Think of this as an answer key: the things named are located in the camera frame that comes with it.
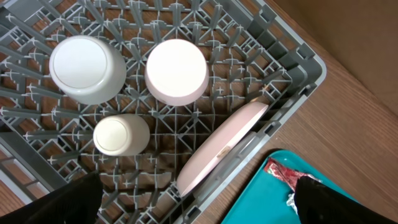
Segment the small pink-white bowl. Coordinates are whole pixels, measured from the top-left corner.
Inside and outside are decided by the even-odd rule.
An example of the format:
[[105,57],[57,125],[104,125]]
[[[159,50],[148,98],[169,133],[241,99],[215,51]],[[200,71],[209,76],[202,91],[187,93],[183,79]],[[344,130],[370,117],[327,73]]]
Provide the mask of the small pink-white bowl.
[[209,82],[200,49],[183,39],[166,40],[150,52],[145,83],[151,95],[166,105],[184,106],[199,99]]

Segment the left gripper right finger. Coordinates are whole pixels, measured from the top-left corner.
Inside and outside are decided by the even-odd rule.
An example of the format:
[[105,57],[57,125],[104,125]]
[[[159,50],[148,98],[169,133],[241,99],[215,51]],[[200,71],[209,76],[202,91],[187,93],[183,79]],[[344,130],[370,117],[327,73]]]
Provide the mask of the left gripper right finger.
[[310,177],[297,181],[294,202],[299,220],[305,224],[395,224]]

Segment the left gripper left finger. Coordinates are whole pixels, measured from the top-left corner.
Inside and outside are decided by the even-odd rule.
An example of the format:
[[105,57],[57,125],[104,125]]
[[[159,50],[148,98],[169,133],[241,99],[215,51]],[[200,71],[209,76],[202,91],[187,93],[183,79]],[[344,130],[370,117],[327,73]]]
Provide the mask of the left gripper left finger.
[[1,217],[1,223],[94,223],[101,206],[103,184],[92,172]]

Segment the white cup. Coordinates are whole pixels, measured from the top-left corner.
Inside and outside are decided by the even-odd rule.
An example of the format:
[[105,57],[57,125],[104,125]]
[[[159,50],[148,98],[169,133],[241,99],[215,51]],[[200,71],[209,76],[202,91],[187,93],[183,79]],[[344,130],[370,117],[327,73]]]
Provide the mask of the white cup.
[[95,147],[108,156],[136,156],[147,147],[149,140],[149,126],[136,114],[108,116],[93,131]]

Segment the large white plate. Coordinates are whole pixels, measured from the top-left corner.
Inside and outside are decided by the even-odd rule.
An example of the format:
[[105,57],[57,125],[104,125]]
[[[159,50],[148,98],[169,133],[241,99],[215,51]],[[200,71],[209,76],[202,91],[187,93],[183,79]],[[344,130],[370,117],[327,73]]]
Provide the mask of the large white plate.
[[189,158],[177,177],[181,197],[191,192],[226,156],[268,109],[268,105],[250,102],[225,120]]

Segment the grey bowl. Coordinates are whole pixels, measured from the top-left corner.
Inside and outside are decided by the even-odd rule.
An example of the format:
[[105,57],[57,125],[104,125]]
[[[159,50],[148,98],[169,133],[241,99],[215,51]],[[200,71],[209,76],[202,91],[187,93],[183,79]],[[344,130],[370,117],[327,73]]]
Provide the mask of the grey bowl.
[[127,75],[121,53],[88,35],[61,41],[50,55],[49,70],[59,89],[86,105],[98,105],[114,98]]

